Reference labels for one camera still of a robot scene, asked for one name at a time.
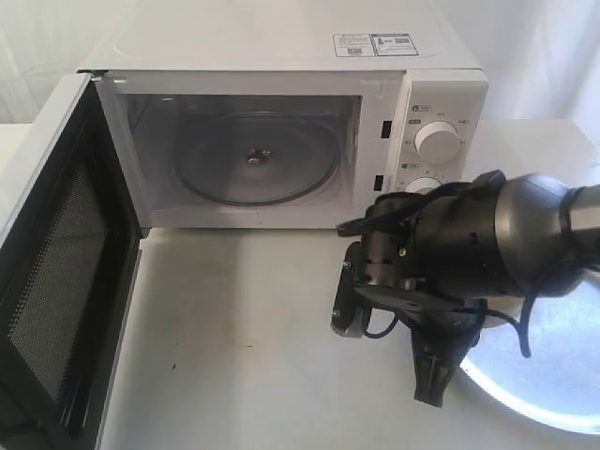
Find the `microwave label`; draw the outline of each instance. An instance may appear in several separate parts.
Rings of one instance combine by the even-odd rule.
[[[338,57],[375,56],[371,36],[363,35],[334,35],[334,47]]]
[[[411,35],[408,33],[371,35],[377,56],[416,56]]]
[[[419,52],[408,33],[334,35],[338,57],[416,56]]]

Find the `white knob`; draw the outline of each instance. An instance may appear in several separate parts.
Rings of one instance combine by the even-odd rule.
[[[437,186],[441,186],[440,183],[435,178],[417,178],[416,180],[412,180],[411,183],[406,186],[407,192],[414,192],[416,194],[427,194],[432,189],[435,189]]]
[[[448,122],[431,122],[416,133],[414,146],[425,162],[442,164],[460,151],[460,138]]]

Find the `white table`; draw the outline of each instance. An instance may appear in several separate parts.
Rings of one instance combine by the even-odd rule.
[[[466,176],[574,183],[598,160],[568,121],[482,122]],[[407,329],[379,341],[329,329],[348,244],[329,231],[152,231],[102,449],[598,448],[507,411],[462,374],[443,409],[415,402]]]

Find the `microwave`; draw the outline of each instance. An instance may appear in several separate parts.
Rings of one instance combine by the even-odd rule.
[[[335,228],[457,181],[487,88],[425,1],[141,2],[0,173],[0,443],[99,445],[149,229]]]

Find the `microwave door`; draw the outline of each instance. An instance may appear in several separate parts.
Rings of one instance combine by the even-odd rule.
[[[0,173],[0,445],[95,448],[140,226],[96,87],[61,80]]]

